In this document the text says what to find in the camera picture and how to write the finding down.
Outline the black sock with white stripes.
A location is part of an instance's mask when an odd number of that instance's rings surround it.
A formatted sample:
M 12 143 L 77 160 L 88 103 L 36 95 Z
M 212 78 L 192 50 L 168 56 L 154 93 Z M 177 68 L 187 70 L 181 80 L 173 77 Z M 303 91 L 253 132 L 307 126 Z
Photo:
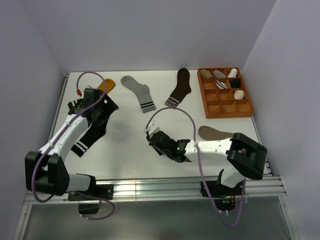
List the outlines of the black sock with white stripes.
M 92 123 L 85 134 L 72 146 L 71 151 L 82 157 L 88 149 L 107 132 L 107 121 L 103 124 Z

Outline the plain black sock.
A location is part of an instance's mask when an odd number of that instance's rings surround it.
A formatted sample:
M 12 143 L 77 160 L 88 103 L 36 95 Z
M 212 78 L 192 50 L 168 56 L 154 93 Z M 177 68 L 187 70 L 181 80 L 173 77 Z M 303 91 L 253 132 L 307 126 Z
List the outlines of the plain black sock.
M 153 149 L 158 153 L 159 156 L 164 155 L 163 149 L 162 149 L 162 145 L 160 144 L 159 141 L 157 141 L 157 140 L 156 140 L 156 141 L 151 140 L 151 141 L 149 142 L 149 145 L 150 145 L 151 147 L 153 147 Z

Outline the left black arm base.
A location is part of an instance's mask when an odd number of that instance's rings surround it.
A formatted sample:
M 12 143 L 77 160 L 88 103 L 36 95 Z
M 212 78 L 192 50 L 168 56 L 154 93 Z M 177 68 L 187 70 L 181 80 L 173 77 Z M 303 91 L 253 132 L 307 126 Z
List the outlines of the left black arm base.
M 81 217 L 88 220 L 102 220 L 112 216 L 116 210 L 115 205 L 111 202 L 113 193 L 113 184 L 99 184 L 94 190 L 70 192 L 67 200 L 78 202 L 78 212 Z M 95 216 L 102 209 L 102 202 L 111 205 L 111 212 L 105 216 Z

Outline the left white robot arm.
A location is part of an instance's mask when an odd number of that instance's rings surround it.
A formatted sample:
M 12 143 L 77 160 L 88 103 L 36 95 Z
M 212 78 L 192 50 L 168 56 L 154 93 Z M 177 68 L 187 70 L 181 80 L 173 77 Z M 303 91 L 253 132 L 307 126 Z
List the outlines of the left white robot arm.
M 69 105 L 69 112 L 62 127 L 52 139 L 38 151 L 25 156 L 26 188 L 52 196 L 79 192 L 86 200 L 98 193 L 96 178 L 87 174 L 69 174 L 65 160 L 82 133 L 90 128 L 105 128 L 118 105 L 105 93 L 87 87 L 83 98 Z

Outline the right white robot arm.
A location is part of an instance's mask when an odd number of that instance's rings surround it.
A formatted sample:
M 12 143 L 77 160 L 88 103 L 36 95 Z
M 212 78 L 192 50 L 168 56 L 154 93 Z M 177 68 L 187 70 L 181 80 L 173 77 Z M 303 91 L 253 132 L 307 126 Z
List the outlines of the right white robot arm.
M 215 163 L 226 162 L 216 183 L 222 195 L 229 194 L 245 178 L 261 180 L 264 175 L 267 149 L 242 133 L 222 140 L 174 140 L 156 128 L 146 132 L 146 139 L 160 156 L 177 163 L 195 162 L 198 157 Z

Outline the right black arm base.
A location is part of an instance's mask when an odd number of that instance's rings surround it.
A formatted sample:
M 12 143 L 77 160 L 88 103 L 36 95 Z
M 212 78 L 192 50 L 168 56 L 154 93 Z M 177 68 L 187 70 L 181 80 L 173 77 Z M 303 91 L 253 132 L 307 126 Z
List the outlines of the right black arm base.
M 220 184 L 217 180 L 206 181 L 208 192 L 214 202 L 214 209 L 217 211 L 232 211 L 236 208 L 236 196 L 241 196 L 245 181 L 241 181 L 230 188 Z

